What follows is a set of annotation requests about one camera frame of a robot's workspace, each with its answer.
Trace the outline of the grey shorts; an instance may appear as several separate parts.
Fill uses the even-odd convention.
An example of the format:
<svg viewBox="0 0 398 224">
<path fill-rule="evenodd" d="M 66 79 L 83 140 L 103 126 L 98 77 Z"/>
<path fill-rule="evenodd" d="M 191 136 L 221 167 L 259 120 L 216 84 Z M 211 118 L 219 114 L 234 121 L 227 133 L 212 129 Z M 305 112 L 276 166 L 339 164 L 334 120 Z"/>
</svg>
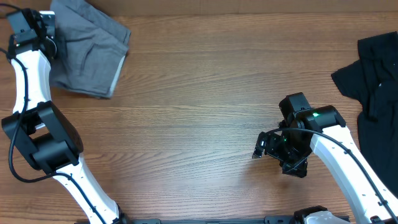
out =
<svg viewBox="0 0 398 224">
<path fill-rule="evenodd" d="M 111 98 L 129 50 L 131 31 L 86 1 L 52 1 L 57 58 L 50 84 Z"/>
</svg>

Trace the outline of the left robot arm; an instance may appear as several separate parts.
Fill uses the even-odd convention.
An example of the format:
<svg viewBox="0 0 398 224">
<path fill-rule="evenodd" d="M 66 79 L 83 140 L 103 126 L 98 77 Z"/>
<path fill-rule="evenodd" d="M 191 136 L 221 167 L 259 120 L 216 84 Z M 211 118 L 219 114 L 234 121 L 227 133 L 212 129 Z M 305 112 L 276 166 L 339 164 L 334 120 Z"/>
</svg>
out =
<svg viewBox="0 0 398 224">
<path fill-rule="evenodd" d="M 57 56 L 55 14 L 16 9 L 6 18 L 13 33 L 4 53 L 16 74 L 16 101 L 1 127 L 10 139 L 12 175 L 24 183 L 55 179 L 89 223 L 128 223 L 89 170 L 77 130 L 52 102 L 49 76 Z"/>
</svg>

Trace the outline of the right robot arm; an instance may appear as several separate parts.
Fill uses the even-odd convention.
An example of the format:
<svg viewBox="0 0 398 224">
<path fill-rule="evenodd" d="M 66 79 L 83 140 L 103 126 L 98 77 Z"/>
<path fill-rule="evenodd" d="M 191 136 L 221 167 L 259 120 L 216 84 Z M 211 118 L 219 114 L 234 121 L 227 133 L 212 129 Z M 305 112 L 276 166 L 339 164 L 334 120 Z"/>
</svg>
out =
<svg viewBox="0 0 398 224">
<path fill-rule="evenodd" d="M 372 170 L 333 106 L 282 109 L 279 128 L 261 132 L 253 158 L 268 155 L 283 174 L 305 177 L 314 154 L 326 165 L 357 223 L 397 223 L 397 198 Z"/>
</svg>

